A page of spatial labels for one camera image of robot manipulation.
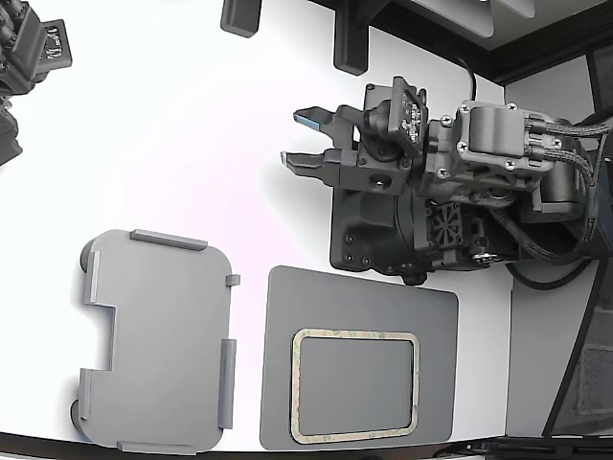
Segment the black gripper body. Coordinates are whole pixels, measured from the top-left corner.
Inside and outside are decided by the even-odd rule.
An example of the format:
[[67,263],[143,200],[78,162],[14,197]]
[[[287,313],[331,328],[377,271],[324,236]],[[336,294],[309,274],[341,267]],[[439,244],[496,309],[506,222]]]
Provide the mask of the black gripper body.
[[342,150],[342,188],[384,195],[402,195],[412,174],[422,166],[424,156],[416,159],[401,155],[391,162],[380,162],[364,146]]

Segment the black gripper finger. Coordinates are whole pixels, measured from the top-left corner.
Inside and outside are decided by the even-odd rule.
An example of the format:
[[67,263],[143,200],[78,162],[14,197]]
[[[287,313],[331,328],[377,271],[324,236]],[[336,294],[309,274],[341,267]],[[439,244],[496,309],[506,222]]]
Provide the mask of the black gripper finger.
[[335,149],[356,150],[358,142],[354,139],[354,123],[341,114],[344,105],[331,112],[319,106],[296,110],[293,119],[296,123],[325,134]]
[[357,152],[351,149],[325,149],[319,154],[280,153],[282,164],[301,177],[315,178],[341,190],[357,190]]

